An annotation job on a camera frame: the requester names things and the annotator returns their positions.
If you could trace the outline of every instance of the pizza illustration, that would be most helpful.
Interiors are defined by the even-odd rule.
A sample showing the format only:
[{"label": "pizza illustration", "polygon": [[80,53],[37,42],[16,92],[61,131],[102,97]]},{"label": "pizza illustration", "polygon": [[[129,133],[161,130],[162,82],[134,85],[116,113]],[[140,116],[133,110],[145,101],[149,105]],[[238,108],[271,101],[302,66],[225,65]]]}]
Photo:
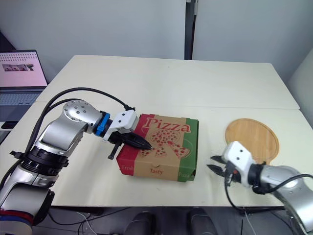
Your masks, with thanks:
[{"label": "pizza illustration", "polygon": [[164,145],[169,145],[179,159],[189,155],[190,149],[179,145],[179,131],[172,130],[156,130],[149,137],[148,141],[154,146],[151,150],[140,150],[140,157],[144,158],[151,152],[156,152],[155,157],[161,158],[167,156]]},{"label": "pizza illustration", "polygon": [[162,146],[164,144],[168,144],[168,141],[176,143],[179,138],[179,131],[157,130],[149,136],[148,141],[152,144]]}]

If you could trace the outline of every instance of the red stripe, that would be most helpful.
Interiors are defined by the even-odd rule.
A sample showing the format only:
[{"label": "red stripe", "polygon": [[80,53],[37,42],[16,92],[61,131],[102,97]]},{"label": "red stripe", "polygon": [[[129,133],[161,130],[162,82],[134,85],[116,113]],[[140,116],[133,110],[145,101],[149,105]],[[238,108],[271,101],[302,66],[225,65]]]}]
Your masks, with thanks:
[{"label": "red stripe", "polygon": [[[145,138],[148,132],[148,128],[142,128],[147,122],[147,118],[154,118],[154,114],[142,114],[140,115],[139,122],[137,124],[136,129],[134,130],[135,134],[140,135],[141,137]],[[139,152],[138,148],[131,147],[129,145],[124,145],[121,151],[119,152],[116,160],[119,165],[119,168],[124,175],[134,175],[134,167],[135,167],[135,160],[137,154]]]},{"label": "red stripe", "polygon": [[0,210],[0,215],[11,215],[11,216],[17,216],[23,219],[26,219],[29,223],[33,224],[34,219],[33,216],[22,211],[5,211],[3,209]]}]

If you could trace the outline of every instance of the round wooden board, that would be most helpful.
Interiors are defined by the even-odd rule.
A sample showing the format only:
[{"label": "round wooden board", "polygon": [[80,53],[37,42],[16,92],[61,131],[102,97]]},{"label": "round wooden board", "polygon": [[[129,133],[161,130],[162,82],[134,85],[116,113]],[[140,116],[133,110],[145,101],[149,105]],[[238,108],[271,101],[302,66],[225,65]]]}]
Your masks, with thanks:
[{"label": "round wooden board", "polygon": [[225,132],[225,139],[227,144],[239,141],[259,164],[264,161],[269,164],[279,152],[279,142],[274,132],[253,119],[242,118],[230,123]]}]

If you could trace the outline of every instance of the cable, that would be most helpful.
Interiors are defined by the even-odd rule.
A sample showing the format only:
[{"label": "cable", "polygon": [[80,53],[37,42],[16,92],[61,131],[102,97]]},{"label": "cable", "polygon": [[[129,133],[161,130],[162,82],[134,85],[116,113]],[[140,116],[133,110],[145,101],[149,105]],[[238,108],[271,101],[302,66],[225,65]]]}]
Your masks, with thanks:
[{"label": "cable", "polygon": [[241,207],[237,207],[230,199],[229,193],[228,193],[228,185],[227,185],[227,176],[224,179],[224,189],[225,189],[225,193],[226,193],[226,197],[230,203],[230,205],[237,210],[238,212],[244,214],[245,212],[247,213],[258,213],[258,212],[268,212],[268,211],[281,211],[284,210],[284,208],[282,207],[254,207],[254,208],[241,208]]},{"label": "cable", "polygon": [[[117,210],[117,211],[114,211],[114,212],[111,212],[111,213],[108,213],[108,214],[105,214],[105,215],[98,216],[98,217],[96,217],[96,218],[88,219],[87,221],[92,221],[92,220],[95,220],[95,219],[103,218],[103,217],[106,217],[106,216],[109,216],[109,215],[112,215],[112,214],[115,214],[115,213],[118,213],[118,212],[121,212],[121,211],[124,211],[124,210],[128,210],[129,208],[131,208],[131,207],[126,207],[126,208],[123,208],[123,209],[120,209],[120,210]],[[49,217],[51,218],[51,220],[52,220],[54,223],[58,224],[58,225],[74,225],[74,224],[80,224],[80,223],[82,223],[82,222],[85,222],[85,220],[84,220],[84,221],[75,222],[75,223],[70,223],[70,224],[63,224],[63,223],[57,222],[57,221],[52,217],[52,215],[51,215],[50,212],[48,212],[48,215],[49,215]]]},{"label": "cable", "polygon": [[283,218],[281,218],[280,216],[278,216],[277,214],[275,214],[275,213],[272,212],[272,211],[271,211],[271,213],[272,213],[276,218],[279,218],[281,221],[283,221],[283,222],[288,226],[288,228],[293,232],[292,227],[291,227]]},{"label": "cable", "polygon": [[61,101],[59,101],[59,102],[56,102],[55,104],[51,105],[51,106],[48,108],[46,114],[49,113],[52,109],[54,109],[54,108],[57,107],[58,105],[63,104],[63,103],[66,103],[66,102],[69,102],[69,101],[72,101],[72,100],[75,100],[75,98],[64,99],[64,100],[61,100]]},{"label": "cable", "polygon": [[[28,155],[31,148],[33,147],[35,141],[36,141],[36,138],[38,136],[38,133],[39,133],[39,130],[40,130],[40,127],[41,127],[41,124],[44,120],[44,117],[46,116],[46,114],[51,111],[53,108],[55,108],[57,105],[60,105],[64,102],[66,102],[66,100],[71,100],[71,99],[66,99],[66,100],[62,100],[62,101],[59,101],[57,102],[56,104],[52,105],[52,103],[58,99],[59,97],[63,96],[64,94],[67,94],[69,92],[74,92],[74,91],[90,91],[90,92],[95,92],[95,93],[99,93],[99,94],[102,94],[102,95],[105,95],[115,101],[117,101],[118,103],[122,104],[124,109],[127,111],[127,110],[135,110],[135,107],[130,107],[129,105],[125,104],[123,101],[121,101],[120,99],[116,98],[115,96],[109,94],[109,93],[106,93],[106,92],[103,92],[103,91],[100,91],[100,90],[97,90],[97,89],[93,89],[93,88],[88,88],[88,87],[77,87],[77,88],[70,88],[70,89],[67,89],[67,90],[64,90],[58,94],[56,94],[47,104],[46,106],[44,107],[40,117],[38,118],[35,126],[34,126],[34,129],[30,135],[30,138],[29,138],[29,141],[28,141],[28,144],[27,144],[27,147],[25,149],[25,152],[24,152],[24,155]],[[6,179],[10,176],[10,174],[15,170],[15,168],[20,164],[22,163],[22,159],[19,159],[17,162],[15,162],[10,168],[9,170],[6,172],[6,174],[4,175],[4,177],[2,178],[1,180],[1,183],[0,183],[0,190],[3,188],[4,184],[5,184],[5,181]]]},{"label": "cable", "polygon": [[246,215],[246,219],[247,219],[247,221],[248,221],[248,223],[249,223],[250,227],[252,228],[252,231],[253,231],[254,235],[256,235],[256,232],[255,232],[255,230],[254,230],[254,228],[253,228],[252,224],[250,223],[250,220],[249,220],[249,218],[248,218],[248,216],[247,216],[246,212],[245,212],[245,215]]},{"label": "cable", "polygon": [[290,177],[289,179],[283,181],[282,183],[280,183],[279,185],[271,188],[271,189],[268,189],[268,190],[265,190],[263,191],[263,193],[272,193],[276,190],[278,190],[279,188],[281,188],[282,186],[288,184],[289,182],[291,181],[294,181],[294,180],[297,180],[297,179],[300,179],[300,178],[304,178],[304,177],[310,177],[313,179],[313,175],[310,175],[310,174],[299,174],[299,175],[295,175],[295,176],[292,176]]},{"label": "cable", "polygon": [[244,220],[241,220],[241,230],[240,230],[240,235],[243,235],[243,226],[244,226]]},{"label": "cable", "polygon": [[85,218],[85,221],[87,222],[87,224],[88,224],[89,228],[91,229],[91,231],[92,231],[94,234],[98,235],[98,234],[92,229],[92,227],[90,226],[90,224],[89,224],[89,222],[88,222],[86,216],[84,216],[83,214],[81,214],[81,213],[79,213],[79,212],[76,212],[76,213],[80,214],[83,218]]},{"label": "cable", "polygon": [[82,227],[82,233],[84,234],[84,230],[83,230],[83,226],[84,226],[84,223],[85,221],[81,222],[79,227],[78,227],[78,230],[77,230],[77,235],[79,235],[79,230],[80,230],[80,227]]}]

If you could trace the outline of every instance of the pizza box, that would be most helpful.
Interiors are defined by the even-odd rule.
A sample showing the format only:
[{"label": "pizza box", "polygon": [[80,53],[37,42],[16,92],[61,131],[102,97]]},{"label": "pizza box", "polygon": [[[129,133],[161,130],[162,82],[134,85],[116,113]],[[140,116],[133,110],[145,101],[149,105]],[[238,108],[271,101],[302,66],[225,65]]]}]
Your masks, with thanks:
[{"label": "pizza box", "polygon": [[124,145],[117,156],[124,175],[180,182],[193,181],[197,168],[199,121],[142,114],[134,133],[153,147],[141,150]]}]

